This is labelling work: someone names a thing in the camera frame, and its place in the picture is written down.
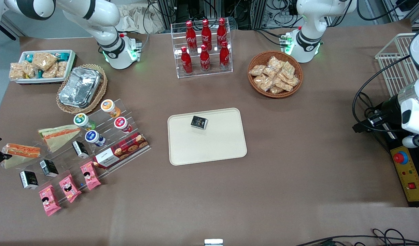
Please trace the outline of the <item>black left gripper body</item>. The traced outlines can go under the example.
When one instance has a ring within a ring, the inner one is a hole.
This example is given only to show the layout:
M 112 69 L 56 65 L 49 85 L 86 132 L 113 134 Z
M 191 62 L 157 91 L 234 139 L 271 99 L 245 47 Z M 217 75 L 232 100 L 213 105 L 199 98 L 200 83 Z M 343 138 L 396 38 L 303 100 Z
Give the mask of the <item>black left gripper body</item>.
M 367 101 L 363 99 L 361 101 L 367 105 L 363 113 L 365 120 L 361 121 L 355 117 L 357 123 L 353 125 L 354 132 L 395 133 L 403 131 L 401 128 L 401 109 L 397 96 L 390 97 L 375 107 L 367 104 Z

